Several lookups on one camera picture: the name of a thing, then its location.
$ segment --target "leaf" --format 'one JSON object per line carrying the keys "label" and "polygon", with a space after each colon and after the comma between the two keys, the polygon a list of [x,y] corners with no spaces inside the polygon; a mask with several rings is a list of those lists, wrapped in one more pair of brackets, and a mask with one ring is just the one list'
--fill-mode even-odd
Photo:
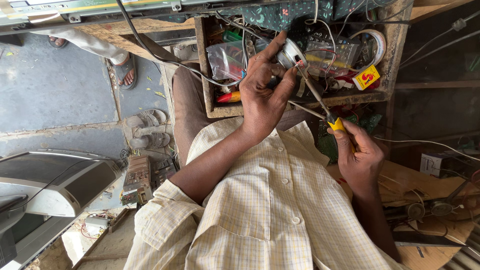
{"label": "leaf", "polygon": [[167,98],[162,92],[160,91],[155,91],[155,94],[159,95],[159,96],[162,96],[164,98]]}

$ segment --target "foot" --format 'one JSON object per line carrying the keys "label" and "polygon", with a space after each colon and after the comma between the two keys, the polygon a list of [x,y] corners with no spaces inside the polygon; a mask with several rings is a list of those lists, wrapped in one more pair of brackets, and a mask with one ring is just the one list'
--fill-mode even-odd
{"label": "foot", "polygon": [[[125,58],[125,61],[123,61],[122,63],[120,63],[116,66],[121,66],[121,65],[125,64],[128,61],[128,59],[130,59],[130,54],[127,55],[127,58]],[[130,71],[128,71],[127,74],[125,75],[125,77],[123,78],[123,82],[125,82],[126,86],[133,83],[133,71],[134,71],[134,69],[131,69]],[[123,82],[120,81],[120,79],[118,79],[118,84],[119,85],[122,85]]]}
{"label": "foot", "polygon": [[52,37],[52,36],[48,36],[50,38],[51,41],[55,41],[55,45],[57,46],[62,46],[63,43],[65,42],[65,39],[64,38],[56,38],[56,37]]}

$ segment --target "white pant leg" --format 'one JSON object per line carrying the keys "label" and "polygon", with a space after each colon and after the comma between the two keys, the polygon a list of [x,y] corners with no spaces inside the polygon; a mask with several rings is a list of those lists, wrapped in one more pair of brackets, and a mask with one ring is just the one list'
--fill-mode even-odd
{"label": "white pant leg", "polygon": [[64,38],[86,51],[109,58],[115,65],[125,61],[128,55],[126,50],[72,27],[33,31],[32,33]]}

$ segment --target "clear plastic bag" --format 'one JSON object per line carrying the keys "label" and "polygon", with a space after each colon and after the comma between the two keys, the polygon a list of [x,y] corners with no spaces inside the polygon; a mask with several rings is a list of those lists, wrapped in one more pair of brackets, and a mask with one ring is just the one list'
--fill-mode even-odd
{"label": "clear plastic bag", "polygon": [[[332,62],[334,54],[332,52],[325,51],[324,49],[333,51],[333,45],[326,42],[308,42],[307,50],[305,51],[305,57],[308,64],[310,64],[308,72],[311,75],[320,77],[325,76],[325,71]],[[332,68],[327,74],[327,77],[346,75],[348,73],[348,69],[352,67],[352,63],[354,61],[353,57],[357,49],[358,44],[337,45],[337,56]]]}
{"label": "clear plastic bag", "polygon": [[214,80],[240,80],[244,73],[243,50],[240,41],[215,44],[206,48]]}

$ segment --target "brown trousers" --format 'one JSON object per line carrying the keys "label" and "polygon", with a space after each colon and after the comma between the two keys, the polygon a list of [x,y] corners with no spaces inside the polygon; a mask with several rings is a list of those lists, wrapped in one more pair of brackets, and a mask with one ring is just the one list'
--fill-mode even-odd
{"label": "brown trousers", "polygon": [[[192,67],[199,69],[198,64]],[[188,151],[197,134],[206,126],[225,118],[208,118],[205,110],[204,90],[201,77],[179,67],[173,75],[173,101],[175,107],[174,135],[177,143],[180,166],[185,166]],[[309,120],[310,114],[303,110],[289,110],[283,113],[276,126],[285,131],[298,123]]]}

